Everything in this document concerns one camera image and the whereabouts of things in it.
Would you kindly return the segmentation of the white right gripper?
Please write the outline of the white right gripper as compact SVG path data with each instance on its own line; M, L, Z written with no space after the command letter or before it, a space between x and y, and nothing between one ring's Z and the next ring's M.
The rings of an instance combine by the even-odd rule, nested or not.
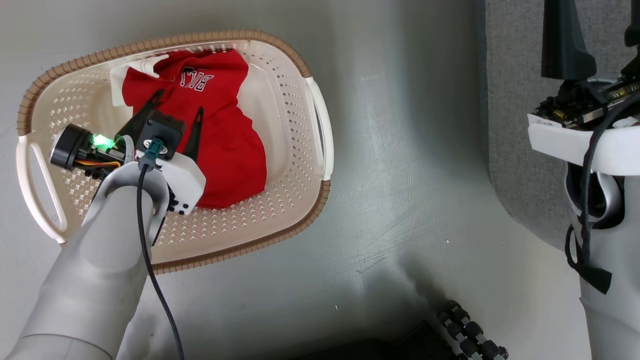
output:
M640 0L631 0L630 25L624 32L626 47L640 45ZM542 19L541 76L563 81L582 81L595 76L597 65L586 50L573 0L545 0ZM583 166L592 147L592 173L638 176L639 170L639 78L621 78L599 88L593 80L583 83L585 104L560 104L548 98L528 114L528 139L534 151ZM608 123L594 146L591 139L606 116Z

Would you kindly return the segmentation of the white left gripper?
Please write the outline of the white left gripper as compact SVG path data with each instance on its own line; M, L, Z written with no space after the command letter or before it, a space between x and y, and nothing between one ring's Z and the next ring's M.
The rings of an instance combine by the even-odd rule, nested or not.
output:
M158 110L158 106L164 94L163 89L158 89L135 112L131 119L115 134L115 146L125 145L125 136L129 136L135 146L142 146L147 138L143 135L146 127L152 126L158 119L165 116ZM196 116L190 125L189 138L182 153L174 153L173 158L158 159L158 170L162 173L169 188L170 212L188 216L195 209L206 186L206 178L198 167L199 149L201 143L202 123L204 120L204 108L200 106Z

